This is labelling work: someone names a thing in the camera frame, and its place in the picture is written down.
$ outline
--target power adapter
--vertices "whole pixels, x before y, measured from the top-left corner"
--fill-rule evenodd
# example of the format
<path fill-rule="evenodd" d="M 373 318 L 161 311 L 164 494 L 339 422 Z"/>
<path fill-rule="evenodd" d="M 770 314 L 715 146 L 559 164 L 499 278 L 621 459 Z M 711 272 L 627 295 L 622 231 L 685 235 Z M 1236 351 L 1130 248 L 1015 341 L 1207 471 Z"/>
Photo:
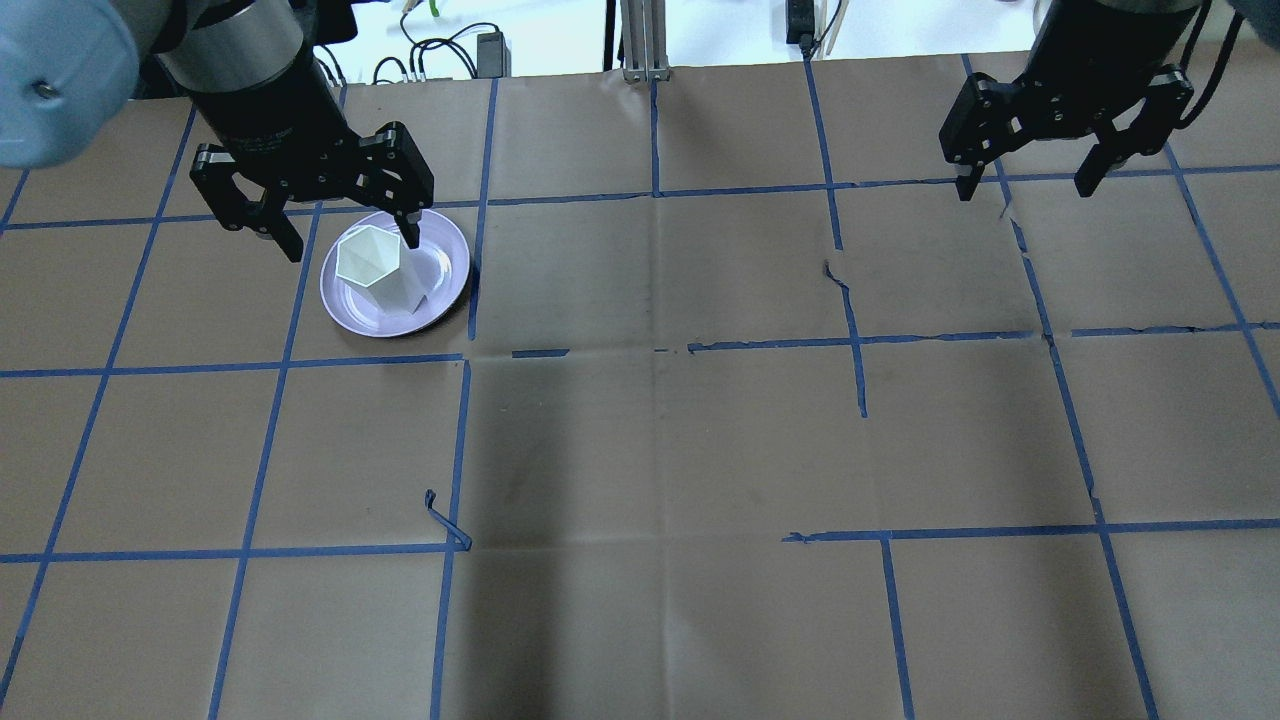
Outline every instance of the power adapter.
<path fill-rule="evenodd" d="M 476 36 L 476 77 L 511 77 L 511 49 L 500 31 Z"/>
<path fill-rule="evenodd" d="M 787 0 L 787 45 L 799 45 L 808 51 L 817 32 L 813 0 Z"/>

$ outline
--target plate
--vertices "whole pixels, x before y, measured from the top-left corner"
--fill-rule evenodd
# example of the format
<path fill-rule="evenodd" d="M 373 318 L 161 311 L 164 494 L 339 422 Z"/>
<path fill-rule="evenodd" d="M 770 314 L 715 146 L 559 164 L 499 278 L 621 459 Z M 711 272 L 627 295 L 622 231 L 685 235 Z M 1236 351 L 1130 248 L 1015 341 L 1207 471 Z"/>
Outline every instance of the plate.
<path fill-rule="evenodd" d="M 387 213 L 374 213 L 356 220 L 349 229 L 374 225 L 399 234 L 396 220 Z M 434 210 L 422 210 L 417 222 L 420 241 L 410 250 L 413 269 L 422 278 L 426 300 L 410 314 L 384 314 L 338 279 L 338 243 L 334 242 L 320 268 L 320 300 L 335 323 L 365 337 L 398 337 L 420 331 L 439 320 L 458 301 L 471 275 L 471 249 L 452 220 Z"/>

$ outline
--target white cup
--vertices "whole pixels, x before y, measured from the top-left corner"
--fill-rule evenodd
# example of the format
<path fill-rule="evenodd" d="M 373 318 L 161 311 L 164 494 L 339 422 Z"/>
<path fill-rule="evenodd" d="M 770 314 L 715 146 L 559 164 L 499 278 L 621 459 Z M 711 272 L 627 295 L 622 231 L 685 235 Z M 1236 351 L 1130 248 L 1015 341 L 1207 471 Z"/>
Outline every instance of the white cup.
<path fill-rule="evenodd" d="M 422 278 L 401 236 L 358 225 L 338 238 L 338 279 L 380 313 L 406 315 L 426 299 Z"/>

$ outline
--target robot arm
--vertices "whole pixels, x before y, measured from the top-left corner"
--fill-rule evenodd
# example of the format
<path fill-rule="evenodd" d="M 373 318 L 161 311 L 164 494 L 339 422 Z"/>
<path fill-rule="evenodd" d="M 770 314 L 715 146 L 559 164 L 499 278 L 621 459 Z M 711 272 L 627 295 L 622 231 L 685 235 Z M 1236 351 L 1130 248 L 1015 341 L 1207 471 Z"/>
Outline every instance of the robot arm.
<path fill-rule="evenodd" d="M 1009 83 L 969 76 L 938 133 L 960 199 L 973 197 L 988 164 L 1033 140 L 1097 137 L 1075 174 L 1082 197 L 1130 156 L 1158 152 L 1194 92 L 1165 58 L 1201 4 L 1053 0 L 1023 74 Z M 1115 119 L 1138 102 L 1138 117 L 1117 129 Z"/>
<path fill-rule="evenodd" d="M 298 261 L 303 243 L 284 204 L 349 197 L 389 213 L 417 247 L 419 214 L 433 204 L 430 168 L 403 124 L 370 137 L 347 126 L 289 0 L 17 5 L 18 23 L 0 29 L 18 41 L 0 42 L 0 67 L 15 70 L 0 83 L 0 165 L 74 156 L 128 99 L 140 59 L 155 53 L 218 136 L 219 145 L 198 147 L 191 178 L 224 228 L 270 237 Z M 247 197 L 236 174 L 261 187 L 260 197 Z"/>

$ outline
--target metal frame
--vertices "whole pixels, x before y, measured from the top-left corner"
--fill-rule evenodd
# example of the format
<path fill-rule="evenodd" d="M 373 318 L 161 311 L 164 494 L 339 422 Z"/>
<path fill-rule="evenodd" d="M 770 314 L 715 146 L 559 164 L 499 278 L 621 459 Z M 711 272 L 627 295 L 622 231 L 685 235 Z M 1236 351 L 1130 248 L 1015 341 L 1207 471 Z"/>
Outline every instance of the metal frame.
<path fill-rule="evenodd" d="M 667 1 L 621 0 L 622 77 L 627 82 L 668 79 Z"/>

